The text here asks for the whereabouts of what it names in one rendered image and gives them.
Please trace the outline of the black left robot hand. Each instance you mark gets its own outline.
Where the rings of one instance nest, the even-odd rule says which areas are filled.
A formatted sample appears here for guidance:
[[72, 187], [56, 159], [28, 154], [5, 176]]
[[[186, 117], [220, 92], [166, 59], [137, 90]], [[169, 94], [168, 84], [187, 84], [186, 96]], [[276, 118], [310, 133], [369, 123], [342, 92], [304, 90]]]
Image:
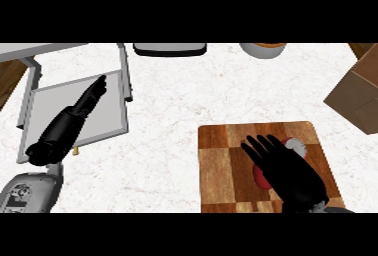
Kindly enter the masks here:
[[44, 166], [62, 161], [76, 141], [85, 119], [104, 93], [106, 76], [101, 75], [82, 92], [75, 104], [62, 109], [44, 129], [38, 141], [28, 147], [25, 154], [32, 165]]

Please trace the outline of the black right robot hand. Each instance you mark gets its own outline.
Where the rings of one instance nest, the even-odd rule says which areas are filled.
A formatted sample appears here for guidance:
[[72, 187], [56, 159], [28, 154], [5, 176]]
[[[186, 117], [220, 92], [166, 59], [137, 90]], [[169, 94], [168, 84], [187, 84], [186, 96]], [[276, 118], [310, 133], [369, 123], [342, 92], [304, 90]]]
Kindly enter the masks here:
[[246, 136], [240, 147], [282, 200], [283, 213], [323, 213], [324, 183], [304, 158], [273, 135]]

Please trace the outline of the red tomato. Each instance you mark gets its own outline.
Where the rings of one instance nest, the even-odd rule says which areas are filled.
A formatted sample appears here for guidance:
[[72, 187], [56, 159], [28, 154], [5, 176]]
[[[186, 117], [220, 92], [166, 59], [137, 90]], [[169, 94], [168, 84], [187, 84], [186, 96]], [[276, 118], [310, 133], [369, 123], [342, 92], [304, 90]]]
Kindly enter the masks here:
[[[285, 145], [285, 147], [287, 149], [290, 149], [301, 156], [301, 158], [307, 157], [307, 147], [299, 139], [296, 139], [293, 137], [287, 137], [286, 139], [282, 140], [282, 144]], [[271, 185], [270, 185], [267, 179], [264, 178], [262, 171], [258, 166], [252, 167], [252, 174], [254, 174], [254, 181], [255, 181], [256, 186], [262, 190], [270, 190]]]

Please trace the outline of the wooden checkered cutting board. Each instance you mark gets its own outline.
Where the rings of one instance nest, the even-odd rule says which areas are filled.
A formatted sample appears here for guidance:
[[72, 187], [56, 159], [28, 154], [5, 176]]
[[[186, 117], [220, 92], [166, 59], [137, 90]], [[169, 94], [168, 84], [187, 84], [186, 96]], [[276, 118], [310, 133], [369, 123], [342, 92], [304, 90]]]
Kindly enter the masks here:
[[254, 163], [240, 148], [246, 136], [271, 134], [280, 141], [296, 138], [305, 146], [305, 161], [326, 187], [327, 207], [344, 208], [336, 182], [308, 121], [205, 125], [197, 128], [197, 159], [202, 213], [279, 213], [282, 200], [273, 189], [256, 186]]

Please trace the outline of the brown cardboard box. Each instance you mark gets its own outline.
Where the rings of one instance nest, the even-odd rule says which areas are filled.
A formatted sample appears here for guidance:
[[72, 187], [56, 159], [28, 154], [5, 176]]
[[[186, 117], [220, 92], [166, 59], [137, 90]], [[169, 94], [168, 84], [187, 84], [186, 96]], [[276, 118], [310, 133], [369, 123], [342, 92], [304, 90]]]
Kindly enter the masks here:
[[357, 60], [323, 102], [366, 135], [378, 134], [378, 43]]

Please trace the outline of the grey drawer front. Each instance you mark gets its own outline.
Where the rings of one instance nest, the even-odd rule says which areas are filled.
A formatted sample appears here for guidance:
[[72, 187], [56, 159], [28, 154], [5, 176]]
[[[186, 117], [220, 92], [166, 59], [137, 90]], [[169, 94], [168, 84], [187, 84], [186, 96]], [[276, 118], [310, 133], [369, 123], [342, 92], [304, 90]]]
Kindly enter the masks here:
[[[98, 75], [35, 89], [29, 96], [16, 163], [28, 162], [26, 148], [34, 144], [60, 110], [70, 106]], [[85, 146], [128, 132], [127, 108], [122, 96], [121, 71], [106, 73], [106, 93], [85, 119], [75, 147]]]

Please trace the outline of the grey open drawer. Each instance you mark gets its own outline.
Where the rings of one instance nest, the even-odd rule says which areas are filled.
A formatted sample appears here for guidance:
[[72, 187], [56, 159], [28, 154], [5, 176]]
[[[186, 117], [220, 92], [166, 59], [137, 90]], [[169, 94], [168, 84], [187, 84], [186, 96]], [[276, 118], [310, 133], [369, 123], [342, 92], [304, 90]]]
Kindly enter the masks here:
[[[122, 43], [118, 43], [116, 47], [119, 50], [119, 62], [121, 62], [122, 98], [127, 102], [131, 102], [132, 88], [131, 88], [129, 72], [128, 72], [128, 60], [127, 60], [128, 55], [127, 55], [125, 45]], [[19, 111], [19, 117], [17, 117], [17, 123], [16, 123], [16, 127], [19, 129], [23, 129], [23, 125], [26, 121], [26, 111], [29, 109], [31, 92], [38, 88], [38, 80], [41, 78], [41, 65], [34, 60], [32, 57], [20, 58], [19, 61], [29, 68], [22, 104], [20, 104], [20, 111]]]

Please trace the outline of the pale grey slab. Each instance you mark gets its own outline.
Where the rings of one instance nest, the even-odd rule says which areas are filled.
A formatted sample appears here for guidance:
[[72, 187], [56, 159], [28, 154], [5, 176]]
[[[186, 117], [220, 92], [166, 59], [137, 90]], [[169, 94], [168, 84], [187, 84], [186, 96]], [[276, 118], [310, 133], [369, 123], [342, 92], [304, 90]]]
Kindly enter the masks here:
[[82, 43], [0, 43], [0, 62], [63, 50]]

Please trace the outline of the grey black-rimmed appliance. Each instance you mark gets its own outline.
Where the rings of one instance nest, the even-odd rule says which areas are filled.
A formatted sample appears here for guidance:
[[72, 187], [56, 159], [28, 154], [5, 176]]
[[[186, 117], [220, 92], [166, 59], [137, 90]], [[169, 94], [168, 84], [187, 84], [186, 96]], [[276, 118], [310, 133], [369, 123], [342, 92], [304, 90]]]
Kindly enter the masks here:
[[137, 55], [149, 57], [190, 57], [206, 52], [205, 43], [134, 43]]

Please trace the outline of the grey round pot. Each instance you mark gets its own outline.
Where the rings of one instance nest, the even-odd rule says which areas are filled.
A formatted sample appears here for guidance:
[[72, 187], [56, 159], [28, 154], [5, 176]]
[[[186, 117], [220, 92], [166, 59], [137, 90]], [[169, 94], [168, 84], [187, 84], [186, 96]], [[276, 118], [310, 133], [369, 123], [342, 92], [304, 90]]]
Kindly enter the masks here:
[[240, 43], [240, 48], [245, 53], [258, 59], [276, 58], [283, 49], [285, 43]]

